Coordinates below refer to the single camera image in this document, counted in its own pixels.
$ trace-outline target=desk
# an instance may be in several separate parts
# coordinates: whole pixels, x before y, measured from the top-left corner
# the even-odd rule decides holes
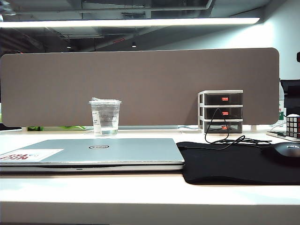
[[[265,131],[244,134],[283,141]],[[114,138],[133,137],[204,142],[203,134],[187,129],[120,131]],[[83,138],[95,137],[91,131],[1,131],[0,153],[47,139]],[[180,172],[3,175],[0,182],[4,224],[298,225],[300,221],[300,186],[195,186],[187,184]]]

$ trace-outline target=silver laptop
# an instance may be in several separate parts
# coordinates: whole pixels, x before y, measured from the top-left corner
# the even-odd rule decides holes
[[[173,139],[47,140],[0,155],[1,172],[180,170]]]

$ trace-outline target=wall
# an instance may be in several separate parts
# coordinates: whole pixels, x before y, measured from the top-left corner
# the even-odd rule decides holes
[[[158,46],[151,50],[275,47],[280,54],[281,79],[300,79],[300,1],[273,1],[265,10],[265,22],[239,27],[183,41]]]

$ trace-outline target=laptop sticker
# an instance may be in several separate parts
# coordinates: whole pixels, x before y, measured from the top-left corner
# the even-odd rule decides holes
[[[39,162],[63,149],[18,149],[0,155],[1,163]]]

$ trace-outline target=plastic cup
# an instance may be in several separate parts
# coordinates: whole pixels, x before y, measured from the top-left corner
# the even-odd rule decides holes
[[[96,136],[117,134],[121,101],[116,99],[97,99],[89,103],[92,109],[94,134]]]

